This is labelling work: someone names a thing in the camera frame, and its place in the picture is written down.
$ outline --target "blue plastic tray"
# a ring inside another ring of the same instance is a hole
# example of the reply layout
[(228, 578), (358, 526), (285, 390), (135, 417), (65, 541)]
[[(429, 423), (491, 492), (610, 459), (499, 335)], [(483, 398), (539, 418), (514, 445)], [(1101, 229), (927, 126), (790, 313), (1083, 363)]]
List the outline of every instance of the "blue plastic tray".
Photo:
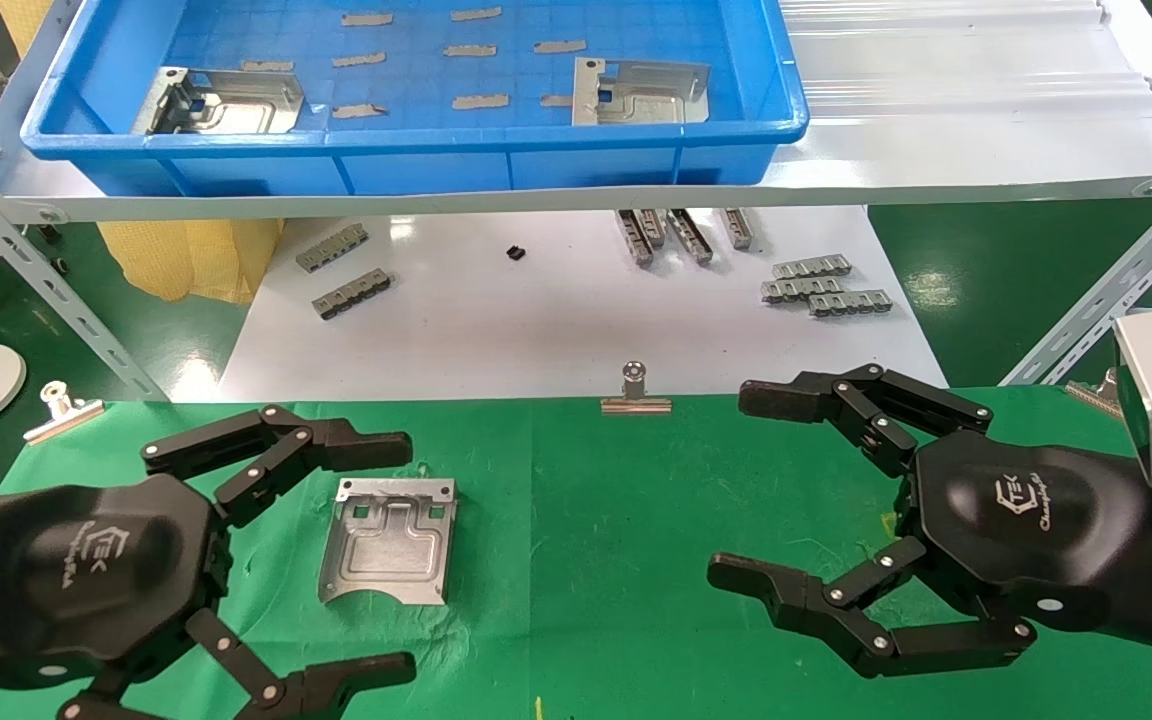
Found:
[[(20, 131), (109, 195), (407, 195), (608, 184), (750, 184), (803, 137), (806, 101), (776, 0), (88, 0)], [(500, 6), (494, 18), (452, 10)], [(344, 14), (393, 13), (387, 26)], [(538, 55), (536, 41), (584, 40)], [(447, 58), (448, 45), (497, 46)], [(333, 58), (385, 51), (379, 65)], [(571, 127), (576, 55), (712, 67), (708, 122)], [(128, 135), (160, 65), (294, 62), (282, 135)], [(453, 109), (462, 94), (506, 108)], [(336, 119), (376, 103), (382, 118)]]

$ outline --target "stamped metal bracket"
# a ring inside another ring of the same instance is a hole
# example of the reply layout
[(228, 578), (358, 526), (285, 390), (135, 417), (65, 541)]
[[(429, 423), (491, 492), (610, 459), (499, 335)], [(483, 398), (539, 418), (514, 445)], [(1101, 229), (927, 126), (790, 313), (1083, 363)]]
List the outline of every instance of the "stamped metal bracket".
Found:
[(340, 480), (319, 600), (376, 591), (403, 605), (445, 605), (456, 505), (453, 479)]

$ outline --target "metal clip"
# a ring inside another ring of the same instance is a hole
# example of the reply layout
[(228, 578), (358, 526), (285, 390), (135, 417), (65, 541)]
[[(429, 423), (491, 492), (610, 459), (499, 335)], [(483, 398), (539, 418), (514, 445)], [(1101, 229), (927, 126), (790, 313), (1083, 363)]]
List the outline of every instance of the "metal clip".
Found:
[(626, 363), (626, 382), (621, 384), (621, 397), (604, 397), (600, 401), (604, 415), (666, 415), (673, 411), (668, 397), (649, 397), (646, 377), (649, 366), (636, 359)]
[(24, 434), (24, 441), (29, 445), (38, 445), (47, 438), (86, 423), (105, 411), (105, 401), (101, 400), (92, 400), (91, 402), (69, 400), (69, 386), (60, 381), (51, 381), (41, 386), (38, 397), (47, 406), (51, 420), (46, 420)]

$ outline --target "metal sheet part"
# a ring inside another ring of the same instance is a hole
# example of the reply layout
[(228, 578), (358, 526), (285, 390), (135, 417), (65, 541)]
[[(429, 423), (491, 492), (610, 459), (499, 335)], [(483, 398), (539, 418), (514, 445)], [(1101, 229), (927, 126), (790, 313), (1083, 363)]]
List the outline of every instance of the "metal sheet part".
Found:
[(818, 278), (820, 275), (846, 275), (851, 272), (851, 263), (842, 255), (823, 255), (820, 258), (790, 260), (772, 265), (772, 275), (782, 281), (795, 278)]
[(340, 15), (340, 24), (342, 24), (342, 26), (387, 26), (393, 22), (393, 13), (357, 13)]
[[(576, 58), (573, 126), (708, 120), (708, 65)], [(608, 65), (616, 74), (608, 74)]]
[(367, 240), (367, 232), (362, 223), (353, 223), (343, 228), (342, 232), (333, 233), (332, 236), (317, 243), (314, 247), (296, 255), (296, 264), (312, 273), (323, 265), (335, 260), (339, 256), (354, 250)]
[(796, 281), (768, 281), (763, 283), (763, 302), (770, 305), (780, 302), (804, 300), (813, 295), (844, 291), (835, 278), (802, 278)]
[(332, 108), (332, 116), (340, 120), (347, 120), (349, 118), (376, 118), (376, 115), (388, 114), (388, 109), (381, 108), (381, 106), (376, 105), (376, 103), (340, 105), (339, 108)]
[(553, 53), (579, 53), (585, 47), (584, 40), (555, 40), (538, 41), (538, 44), (531, 46), (531, 50), (535, 50), (538, 55), (548, 55)]
[(643, 225), (643, 234), (650, 245), (655, 249), (664, 247), (664, 220), (660, 210), (639, 210), (639, 225)]
[(291, 73), (296, 63), (278, 60), (243, 60), (238, 66), (243, 73)]
[(708, 265), (708, 262), (714, 259), (713, 247), (710, 247), (704, 234), (700, 234), (700, 228), (696, 227), (691, 214), (684, 209), (673, 209), (669, 210), (668, 218), (669, 227), (682, 243), (682, 249), (687, 250), (687, 255), (691, 255), (696, 264)]
[(495, 8), (483, 8), (479, 10), (452, 10), (452, 22), (463, 23), (467, 22), (467, 20), (494, 18), (499, 17), (499, 15), (500, 15), (499, 5), (495, 6)]
[(749, 250), (755, 242), (755, 233), (749, 229), (749, 220), (740, 209), (723, 209), (723, 221), (727, 222), (727, 237), (732, 238), (732, 249)]
[(490, 58), (495, 55), (495, 45), (448, 45), (444, 47), (448, 58)]
[(376, 591), (403, 605), (445, 605), (456, 506), (453, 479), (340, 480), (319, 600)]
[(808, 297), (814, 318), (829, 314), (886, 313), (892, 310), (890, 297), (881, 290), (835, 291), (831, 295)]
[(376, 65), (376, 63), (384, 63), (384, 61), (385, 61), (384, 53), (371, 53), (366, 55), (350, 55), (348, 58), (333, 58), (332, 67), (353, 68), (356, 65)]
[(652, 264), (652, 247), (649, 244), (643, 225), (639, 223), (639, 218), (634, 213), (634, 210), (617, 210), (616, 222), (621, 228), (621, 237), (626, 238), (626, 247), (630, 249), (630, 258), (634, 259), (634, 264), (641, 268)]
[(388, 273), (385, 273), (384, 270), (371, 270), (370, 273), (362, 275), (356, 281), (348, 282), (335, 288), (333, 291), (326, 293), (326, 295), (312, 302), (312, 305), (314, 305), (314, 311), (320, 318), (329, 320), (342, 313), (342, 311), (348, 310), (349, 306), (355, 306), (362, 301), (369, 300), (372, 295), (387, 290), (392, 282), (393, 278)]
[(132, 135), (248, 135), (296, 126), (305, 91), (291, 73), (159, 68)]
[(452, 100), (453, 109), (503, 108), (509, 104), (508, 94), (462, 94)]

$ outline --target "green floor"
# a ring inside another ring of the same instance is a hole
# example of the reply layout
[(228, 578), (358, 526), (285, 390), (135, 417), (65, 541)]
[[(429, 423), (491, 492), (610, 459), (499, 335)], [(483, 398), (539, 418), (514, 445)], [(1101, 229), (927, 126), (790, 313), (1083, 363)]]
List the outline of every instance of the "green floor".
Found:
[[(1152, 1), (1146, 5), (1152, 12)], [(871, 209), (870, 219), (950, 384), (986, 386), (1018, 363), (1104, 270), (1152, 223), (1152, 200), (1028, 202)], [(58, 251), (69, 282), (169, 391), (206, 388), (223, 370), (244, 309), (209, 300), (165, 304), (134, 290), (93, 225), (67, 225)], [(1142, 305), (1152, 306), (1152, 290)], [(89, 397), (128, 397), (122, 384), (12, 270), (0, 264), (0, 340), (26, 357), (29, 379), (5, 433), (41, 418), (37, 391), (67, 379)], [(1073, 377), (1108, 363), (1098, 347)]]

